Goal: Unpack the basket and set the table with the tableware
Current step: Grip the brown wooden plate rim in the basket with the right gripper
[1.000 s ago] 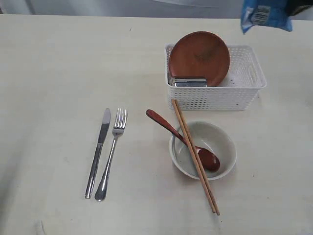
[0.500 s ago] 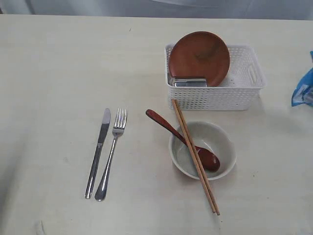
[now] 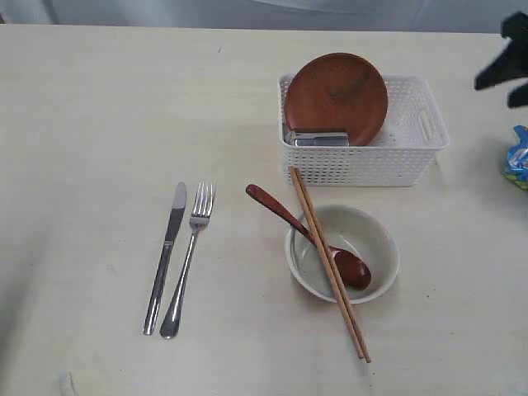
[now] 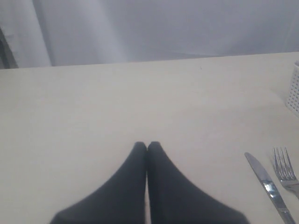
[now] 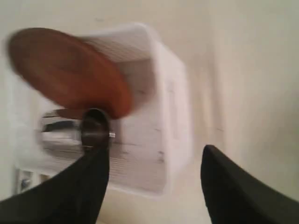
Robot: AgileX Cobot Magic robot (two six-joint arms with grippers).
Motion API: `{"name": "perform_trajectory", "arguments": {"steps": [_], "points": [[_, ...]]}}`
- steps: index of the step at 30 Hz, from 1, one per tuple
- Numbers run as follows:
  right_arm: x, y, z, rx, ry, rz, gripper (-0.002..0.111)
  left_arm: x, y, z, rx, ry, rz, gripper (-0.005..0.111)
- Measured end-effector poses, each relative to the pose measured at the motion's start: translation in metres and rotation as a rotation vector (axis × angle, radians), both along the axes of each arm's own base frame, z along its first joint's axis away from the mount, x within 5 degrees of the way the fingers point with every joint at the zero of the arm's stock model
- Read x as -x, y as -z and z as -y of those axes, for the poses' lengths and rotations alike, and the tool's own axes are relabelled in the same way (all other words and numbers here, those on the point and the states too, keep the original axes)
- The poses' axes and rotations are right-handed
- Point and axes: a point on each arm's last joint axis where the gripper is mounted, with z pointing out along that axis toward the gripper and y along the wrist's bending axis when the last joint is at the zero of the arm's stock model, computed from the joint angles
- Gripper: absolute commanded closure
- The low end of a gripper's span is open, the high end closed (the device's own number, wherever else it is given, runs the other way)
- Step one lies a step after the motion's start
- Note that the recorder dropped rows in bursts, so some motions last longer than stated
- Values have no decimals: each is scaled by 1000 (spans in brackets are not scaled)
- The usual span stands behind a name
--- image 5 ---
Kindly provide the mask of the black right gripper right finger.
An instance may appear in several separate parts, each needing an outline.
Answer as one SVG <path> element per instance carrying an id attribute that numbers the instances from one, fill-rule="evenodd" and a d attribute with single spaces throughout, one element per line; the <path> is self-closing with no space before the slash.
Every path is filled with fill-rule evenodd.
<path id="1" fill-rule="evenodd" d="M 299 203 L 243 170 L 214 145 L 206 145 L 200 169 L 213 224 L 297 224 Z"/>

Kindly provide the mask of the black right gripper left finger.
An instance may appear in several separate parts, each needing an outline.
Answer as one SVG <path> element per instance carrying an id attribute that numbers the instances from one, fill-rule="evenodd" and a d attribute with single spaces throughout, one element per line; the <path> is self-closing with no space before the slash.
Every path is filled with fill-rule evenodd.
<path id="1" fill-rule="evenodd" d="M 82 156 L 45 182 L 1 201 L 1 223 L 96 223 L 109 180 L 110 124 L 102 110 L 84 111 Z"/>

